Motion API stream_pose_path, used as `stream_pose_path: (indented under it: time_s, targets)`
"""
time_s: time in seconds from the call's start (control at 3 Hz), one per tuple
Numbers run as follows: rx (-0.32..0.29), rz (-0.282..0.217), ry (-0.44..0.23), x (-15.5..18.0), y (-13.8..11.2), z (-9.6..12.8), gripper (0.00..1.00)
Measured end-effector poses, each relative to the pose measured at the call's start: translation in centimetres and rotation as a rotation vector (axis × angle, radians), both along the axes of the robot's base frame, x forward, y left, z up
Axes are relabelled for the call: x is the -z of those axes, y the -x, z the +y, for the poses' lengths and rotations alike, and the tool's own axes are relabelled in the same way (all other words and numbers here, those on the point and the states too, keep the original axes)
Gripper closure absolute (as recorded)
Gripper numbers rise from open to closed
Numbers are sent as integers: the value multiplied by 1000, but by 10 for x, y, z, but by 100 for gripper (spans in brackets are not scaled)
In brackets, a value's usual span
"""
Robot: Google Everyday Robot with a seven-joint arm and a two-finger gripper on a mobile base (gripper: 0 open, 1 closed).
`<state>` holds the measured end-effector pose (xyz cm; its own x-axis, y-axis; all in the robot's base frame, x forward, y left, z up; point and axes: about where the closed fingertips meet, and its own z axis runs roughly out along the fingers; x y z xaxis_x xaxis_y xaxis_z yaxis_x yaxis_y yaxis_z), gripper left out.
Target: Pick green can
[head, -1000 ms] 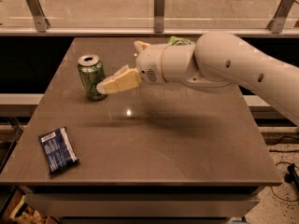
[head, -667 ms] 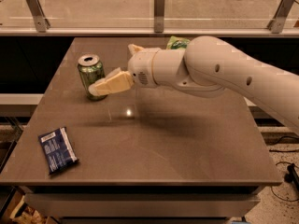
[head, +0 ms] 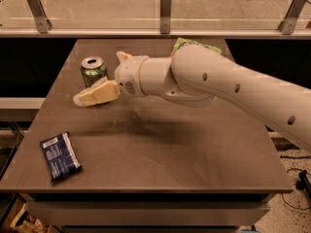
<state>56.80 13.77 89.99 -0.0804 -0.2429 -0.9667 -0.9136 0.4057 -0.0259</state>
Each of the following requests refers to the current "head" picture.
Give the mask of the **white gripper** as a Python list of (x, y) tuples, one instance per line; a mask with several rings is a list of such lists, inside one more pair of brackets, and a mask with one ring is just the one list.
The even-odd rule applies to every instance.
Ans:
[(117, 52), (120, 65), (115, 70), (115, 81), (101, 78), (91, 87), (86, 88), (73, 97), (73, 102), (79, 107), (89, 107), (119, 98), (121, 92), (124, 95), (143, 98), (140, 82), (140, 70), (143, 63), (148, 59), (146, 55), (132, 56), (124, 51)]

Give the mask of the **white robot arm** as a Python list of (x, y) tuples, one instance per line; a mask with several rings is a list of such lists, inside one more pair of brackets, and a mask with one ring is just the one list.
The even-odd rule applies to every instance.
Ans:
[(218, 97), (237, 106), (296, 146), (311, 150), (311, 90), (245, 68), (198, 45), (169, 57), (117, 53), (115, 78), (100, 79), (73, 97), (80, 107), (110, 102), (120, 95), (156, 95), (167, 101), (205, 106)]

